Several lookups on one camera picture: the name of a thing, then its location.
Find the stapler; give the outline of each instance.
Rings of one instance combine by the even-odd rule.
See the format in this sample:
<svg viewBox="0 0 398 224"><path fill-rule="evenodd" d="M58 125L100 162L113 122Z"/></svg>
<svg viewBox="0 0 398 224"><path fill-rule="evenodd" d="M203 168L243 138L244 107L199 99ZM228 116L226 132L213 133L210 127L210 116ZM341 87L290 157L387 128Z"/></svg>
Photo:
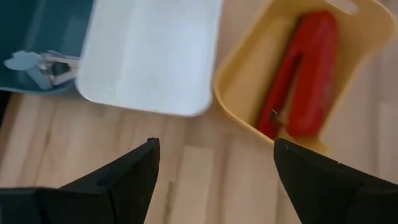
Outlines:
<svg viewBox="0 0 398 224"><path fill-rule="evenodd" d="M328 11L301 18L262 108L256 127L260 132L271 139L282 127L293 138L319 133L332 97L338 36L337 21ZM287 121L280 121L282 110L288 107Z"/></svg>

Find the white plastic tray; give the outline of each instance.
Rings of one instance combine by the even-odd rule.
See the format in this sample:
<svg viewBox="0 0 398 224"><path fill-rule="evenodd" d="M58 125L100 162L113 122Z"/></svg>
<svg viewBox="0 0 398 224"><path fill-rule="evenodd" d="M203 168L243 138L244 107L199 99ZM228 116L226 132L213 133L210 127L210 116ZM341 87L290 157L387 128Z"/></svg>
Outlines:
<svg viewBox="0 0 398 224"><path fill-rule="evenodd" d="M87 99L194 116L211 103L222 0L97 0L76 79Z"/></svg>

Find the yellow plastic basket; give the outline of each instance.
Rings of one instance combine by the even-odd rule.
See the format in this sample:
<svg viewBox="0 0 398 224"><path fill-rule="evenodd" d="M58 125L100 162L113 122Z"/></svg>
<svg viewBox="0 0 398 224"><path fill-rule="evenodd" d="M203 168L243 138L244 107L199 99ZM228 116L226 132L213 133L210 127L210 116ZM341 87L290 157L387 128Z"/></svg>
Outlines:
<svg viewBox="0 0 398 224"><path fill-rule="evenodd" d="M221 107L233 120L270 144L273 139L254 128L272 79L277 72L300 16L328 10L338 21L340 43L331 110L320 135L297 143L326 153L320 142L333 114L343 101L362 64L385 46L396 33L393 15L373 0L274 0L262 10L252 29L228 55L216 73L214 91ZM282 138L289 138L285 133Z"/></svg>

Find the metal clip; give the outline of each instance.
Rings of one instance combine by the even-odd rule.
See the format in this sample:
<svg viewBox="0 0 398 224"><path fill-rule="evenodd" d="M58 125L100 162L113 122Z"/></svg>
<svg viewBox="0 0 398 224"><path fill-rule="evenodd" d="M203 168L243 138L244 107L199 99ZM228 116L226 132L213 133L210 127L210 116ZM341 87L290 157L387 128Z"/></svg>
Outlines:
<svg viewBox="0 0 398 224"><path fill-rule="evenodd" d="M78 57L63 55L49 50L37 54L20 50L4 61L7 68L25 71L42 90L66 83L76 77Z"/></svg>
<svg viewBox="0 0 398 224"><path fill-rule="evenodd" d="M67 56L49 50L41 55L43 60L39 67L43 74L48 76L51 85L61 85L76 77L78 68L78 57Z"/></svg>

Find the teal container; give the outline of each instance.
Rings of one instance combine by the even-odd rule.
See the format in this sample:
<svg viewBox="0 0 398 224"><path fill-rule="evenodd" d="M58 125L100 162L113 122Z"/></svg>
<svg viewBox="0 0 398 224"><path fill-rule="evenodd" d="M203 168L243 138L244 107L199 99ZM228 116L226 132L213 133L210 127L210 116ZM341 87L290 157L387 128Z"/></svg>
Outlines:
<svg viewBox="0 0 398 224"><path fill-rule="evenodd" d="M74 95L73 80L42 90L26 72L4 66L18 50L80 56L93 0L3 0L0 3L0 90L40 95Z"/></svg>

